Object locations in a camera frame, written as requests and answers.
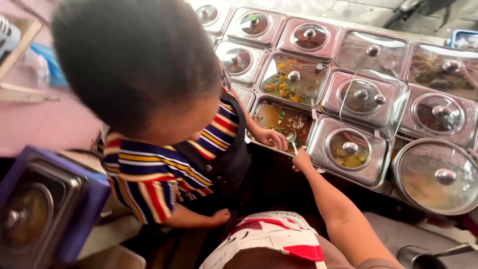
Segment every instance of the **concrete floor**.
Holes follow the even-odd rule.
[[[381,27],[392,15],[392,9],[398,7],[402,0],[226,0],[236,6],[268,9],[278,12],[292,12],[301,15],[322,17],[345,22],[359,23],[367,26]],[[440,31],[441,14],[423,16],[415,14],[407,22],[394,25],[393,30],[449,38],[453,30],[478,30],[478,1],[459,0],[459,12],[456,19],[450,21]]]

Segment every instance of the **red and white patterned cloth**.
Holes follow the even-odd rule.
[[[317,232],[294,212],[270,211],[245,217],[203,262],[199,269],[221,269],[242,249],[267,247],[315,261],[326,269]]]

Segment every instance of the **motorcycle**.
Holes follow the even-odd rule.
[[[430,16],[444,8],[445,15],[443,16],[442,24],[436,30],[438,31],[448,22],[451,14],[451,4],[456,1],[457,0],[405,0],[400,6],[393,10],[393,15],[383,25],[383,28],[389,29],[398,21],[406,22],[416,12]]]

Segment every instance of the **spoon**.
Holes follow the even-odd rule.
[[[295,139],[297,138],[297,134],[295,133],[294,129],[289,129],[285,132],[285,140],[291,143],[294,147],[294,153],[297,155],[297,148],[295,147]]]

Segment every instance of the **pot lid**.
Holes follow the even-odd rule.
[[[48,189],[34,183],[16,194],[0,212],[0,242],[12,249],[38,242],[48,229],[52,214],[53,202]]]
[[[267,67],[261,90],[309,106],[316,106],[328,73],[327,66],[279,55]]]
[[[410,95],[408,84],[385,73],[360,68],[344,88],[340,92],[340,120],[378,139],[391,140]]]
[[[340,100],[345,99],[347,91],[349,91],[350,98],[346,98],[344,107],[352,113],[363,114],[373,112],[381,105],[381,101],[385,99],[385,97],[380,97],[381,93],[375,85],[365,80],[357,79],[343,86],[340,91]]]
[[[450,132],[462,121],[461,111],[448,97],[440,94],[425,95],[415,101],[416,120],[435,132]]]
[[[304,51],[313,51],[322,47],[327,41],[327,30],[317,24],[299,26],[293,34],[296,47]]]
[[[478,98],[478,53],[434,45],[413,51],[408,81],[465,98]]]
[[[349,31],[337,55],[338,66],[356,71],[368,67],[399,78],[407,54],[404,41]]]
[[[219,10],[213,5],[205,5],[198,8],[196,14],[203,26],[209,26],[218,19]]]
[[[269,27],[269,20],[262,13],[249,13],[240,20],[239,27],[247,35],[260,35]]]
[[[355,131],[332,133],[328,147],[335,163],[345,168],[362,167],[370,156],[367,140]]]
[[[431,212],[464,214],[478,203],[478,168],[463,149],[450,142],[415,140],[400,150],[394,169],[402,190]]]
[[[233,48],[221,57],[226,71],[231,75],[240,75],[246,72],[252,62],[252,55],[243,48]]]

